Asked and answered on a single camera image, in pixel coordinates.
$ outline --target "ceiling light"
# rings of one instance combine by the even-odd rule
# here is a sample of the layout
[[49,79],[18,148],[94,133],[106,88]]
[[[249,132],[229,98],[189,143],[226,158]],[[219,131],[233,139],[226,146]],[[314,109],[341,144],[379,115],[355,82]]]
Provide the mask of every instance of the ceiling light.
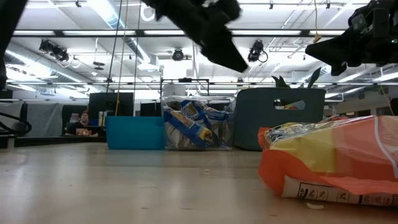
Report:
[[47,77],[51,75],[52,70],[49,69],[48,67],[46,67],[45,65],[42,65],[39,62],[35,62],[27,57],[16,54],[10,50],[6,50],[6,53],[25,63],[25,66],[13,65],[13,67],[24,70],[24,71],[29,72],[34,75],[40,74],[40,76],[47,76]]
[[395,73],[392,73],[392,74],[388,74],[388,75],[383,75],[383,76],[381,76],[379,78],[375,78],[373,81],[374,82],[383,82],[383,81],[390,80],[390,79],[393,79],[393,78],[398,78],[398,72],[395,72]]
[[325,94],[325,98],[331,98],[331,97],[334,97],[337,95],[339,95],[339,93],[327,93],[327,94]]
[[145,35],[185,35],[182,30],[144,30]]
[[115,90],[115,93],[134,93],[134,90]]
[[[64,35],[124,35],[124,30],[66,30]],[[135,35],[136,31],[126,30],[126,35]]]
[[346,94],[348,94],[348,93],[353,93],[353,92],[356,92],[356,91],[358,91],[358,90],[362,90],[364,87],[358,87],[358,88],[355,88],[355,89],[352,89],[352,90],[348,90],[348,91],[346,91],[346,92],[344,92],[344,93],[346,93]]
[[15,30],[14,36],[18,35],[55,35],[52,30]]
[[350,81],[350,80],[353,80],[353,79],[355,79],[355,78],[358,78],[358,77],[360,77],[362,74],[354,74],[354,75],[350,75],[350,76],[348,76],[348,77],[345,77],[345,78],[342,78],[341,80],[338,80],[338,82],[347,82],[347,81]]
[[26,90],[26,91],[36,91],[32,87],[27,86],[27,85],[22,85],[22,84],[19,84],[18,86],[8,84],[8,86],[11,86],[11,87],[14,87],[14,88],[18,88],[18,89],[21,89],[21,90]]
[[233,35],[300,35],[301,30],[232,30]]
[[87,96],[83,93],[79,93],[77,91],[69,90],[66,88],[57,88],[57,93],[73,98],[87,98]]
[[[341,35],[345,30],[318,30],[318,35]],[[315,30],[310,31],[310,35],[316,35]]]

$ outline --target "dark gray bin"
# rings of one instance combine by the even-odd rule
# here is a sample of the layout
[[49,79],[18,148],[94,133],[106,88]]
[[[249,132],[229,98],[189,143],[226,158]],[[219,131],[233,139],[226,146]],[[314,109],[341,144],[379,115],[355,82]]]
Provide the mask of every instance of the dark gray bin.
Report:
[[[316,123],[323,118],[325,90],[289,88],[252,88],[238,93],[234,120],[234,146],[261,151],[259,128],[273,128],[289,122]],[[303,100],[303,110],[277,110],[275,100]]]

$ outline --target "floor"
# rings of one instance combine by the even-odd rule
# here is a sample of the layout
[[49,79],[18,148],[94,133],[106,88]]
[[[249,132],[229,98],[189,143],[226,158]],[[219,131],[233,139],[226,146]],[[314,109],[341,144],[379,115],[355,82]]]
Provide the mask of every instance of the floor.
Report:
[[311,210],[259,180],[259,152],[108,151],[105,143],[0,151],[0,223],[397,223],[398,211]]

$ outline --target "orange plastic bag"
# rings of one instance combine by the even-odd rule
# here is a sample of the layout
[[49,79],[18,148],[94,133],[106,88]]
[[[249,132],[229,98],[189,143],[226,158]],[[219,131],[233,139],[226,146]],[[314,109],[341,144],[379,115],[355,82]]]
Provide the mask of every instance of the orange plastic bag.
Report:
[[298,198],[398,205],[398,117],[289,123],[260,129],[258,141],[263,148],[258,173],[277,195],[292,196],[286,188],[294,180]]

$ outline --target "debris on floor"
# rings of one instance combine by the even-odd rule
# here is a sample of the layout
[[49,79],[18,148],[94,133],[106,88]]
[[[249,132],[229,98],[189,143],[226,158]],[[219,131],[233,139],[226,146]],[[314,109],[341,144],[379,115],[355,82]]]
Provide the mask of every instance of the debris on floor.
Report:
[[323,205],[312,205],[310,203],[307,203],[307,207],[309,209],[312,209],[312,210],[323,210],[323,209],[325,209],[325,206],[323,206]]

